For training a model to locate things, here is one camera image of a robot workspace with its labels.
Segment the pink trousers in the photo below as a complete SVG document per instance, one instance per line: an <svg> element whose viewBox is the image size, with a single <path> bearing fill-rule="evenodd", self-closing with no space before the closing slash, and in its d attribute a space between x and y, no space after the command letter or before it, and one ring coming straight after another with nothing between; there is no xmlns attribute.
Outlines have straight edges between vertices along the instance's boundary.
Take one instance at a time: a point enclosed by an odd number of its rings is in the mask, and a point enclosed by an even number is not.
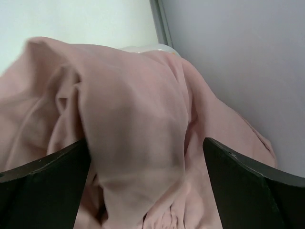
<svg viewBox="0 0 305 229"><path fill-rule="evenodd" d="M271 167L267 139L185 59L37 37L0 78L0 169L85 138L77 229L219 229L211 137Z"/></svg>

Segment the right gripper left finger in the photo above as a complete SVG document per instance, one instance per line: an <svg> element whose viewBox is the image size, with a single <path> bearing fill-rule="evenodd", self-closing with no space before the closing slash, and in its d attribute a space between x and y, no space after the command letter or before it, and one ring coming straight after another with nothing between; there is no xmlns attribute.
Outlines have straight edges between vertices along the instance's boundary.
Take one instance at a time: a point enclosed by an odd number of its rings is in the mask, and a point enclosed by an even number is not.
<svg viewBox="0 0 305 229"><path fill-rule="evenodd" d="M72 229L91 157L84 139L0 174L2 229Z"/></svg>

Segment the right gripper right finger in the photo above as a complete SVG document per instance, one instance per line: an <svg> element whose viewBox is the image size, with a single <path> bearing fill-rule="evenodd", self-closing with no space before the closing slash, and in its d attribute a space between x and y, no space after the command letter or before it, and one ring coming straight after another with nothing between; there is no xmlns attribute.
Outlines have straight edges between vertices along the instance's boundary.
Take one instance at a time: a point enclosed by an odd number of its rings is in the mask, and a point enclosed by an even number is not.
<svg viewBox="0 0 305 229"><path fill-rule="evenodd" d="M203 152L224 229L303 229L305 179L206 138Z"/></svg>

